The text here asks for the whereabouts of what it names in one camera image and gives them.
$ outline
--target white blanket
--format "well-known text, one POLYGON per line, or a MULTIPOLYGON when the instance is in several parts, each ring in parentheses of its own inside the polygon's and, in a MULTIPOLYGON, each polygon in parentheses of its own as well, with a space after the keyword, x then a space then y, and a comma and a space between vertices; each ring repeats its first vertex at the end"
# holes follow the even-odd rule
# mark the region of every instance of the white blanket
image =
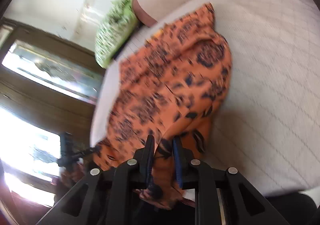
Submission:
POLYGON ((320 12, 313 0, 191 0, 142 28, 105 76, 92 145, 105 135, 119 60, 205 2, 233 54, 229 95, 215 117, 206 161, 236 167, 264 195, 320 185, 320 12))

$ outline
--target orange floral fabric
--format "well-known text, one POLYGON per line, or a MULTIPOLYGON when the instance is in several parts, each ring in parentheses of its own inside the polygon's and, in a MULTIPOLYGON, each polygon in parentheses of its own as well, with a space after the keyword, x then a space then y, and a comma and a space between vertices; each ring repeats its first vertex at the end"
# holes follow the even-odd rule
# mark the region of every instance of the orange floral fabric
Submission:
POLYGON ((110 113, 107 137, 93 157, 103 170, 117 167, 145 145, 156 147, 152 181, 140 198, 170 209, 182 200, 174 179, 172 139, 201 158, 211 118, 224 100, 230 82, 231 53, 214 31, 210 3, 165 25, 137 53, 120 65, 120 94, 110 113))

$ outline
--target black object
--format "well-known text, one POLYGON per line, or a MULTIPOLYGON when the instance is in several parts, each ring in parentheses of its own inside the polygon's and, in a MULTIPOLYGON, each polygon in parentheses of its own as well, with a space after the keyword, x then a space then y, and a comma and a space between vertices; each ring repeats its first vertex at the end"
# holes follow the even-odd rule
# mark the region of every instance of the black object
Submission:
POLYGON ((64 132, 60 135, 61 158, 57 160, 58 166, 64 166, 66 170, 71 173, 73 171, 73 164, 76 163, 79 158, 98 152, 100 149, 100 146, 95 146, 93 148, 88 148, 74 153, 72 135, 64 132))
MULTIPOLYGON (((192 152, 182 147, 179 137, 174 138, 173 148, 176 173, 180 174, 177 180, 181 181, 183 189, 196 189, 195 224, 221 224, 217 188, 221 192, 227 224, 289 224, 235 168, 222 171, 193 160, 192 152)), ((138 149, 133 159, 109 171, 92 169, 38 225, 125 225, 129 221, 135 224, 135 217, 141 214, 131 213, 132 190, 147 187, 153 151, 154 137, 148 136, 145 148, 138 149), (65 211, 66 206, 79 194, 82 195, 81 204, 71 215, 65 211)))

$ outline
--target mattress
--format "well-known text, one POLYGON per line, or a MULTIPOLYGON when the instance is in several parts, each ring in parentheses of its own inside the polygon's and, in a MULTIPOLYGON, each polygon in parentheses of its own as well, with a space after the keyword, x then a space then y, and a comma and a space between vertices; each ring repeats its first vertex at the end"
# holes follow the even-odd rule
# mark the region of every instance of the mattress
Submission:
POLYGON ((236 167, 265 196, 319 186, 320 12, 313 0, 191 0, 143 27, 105 75, 91 145, 105 137, 119 61, 164 23, 205 2, 233 55, 229 94, 214 116, 205 161, 236 167))

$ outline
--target person's hand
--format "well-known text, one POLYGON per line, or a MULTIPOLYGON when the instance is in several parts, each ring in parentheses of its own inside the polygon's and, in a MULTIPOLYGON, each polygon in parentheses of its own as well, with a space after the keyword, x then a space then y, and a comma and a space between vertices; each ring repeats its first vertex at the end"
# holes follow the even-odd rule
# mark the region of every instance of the person's hand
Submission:
POLYGON ((72 173, 69 173, 67 170, 61 173, 61 181, 68 188, 72 187, 71 181, 79 182, 82 177, 84 177, 84 168, 81 163, 74 164, 72 173))

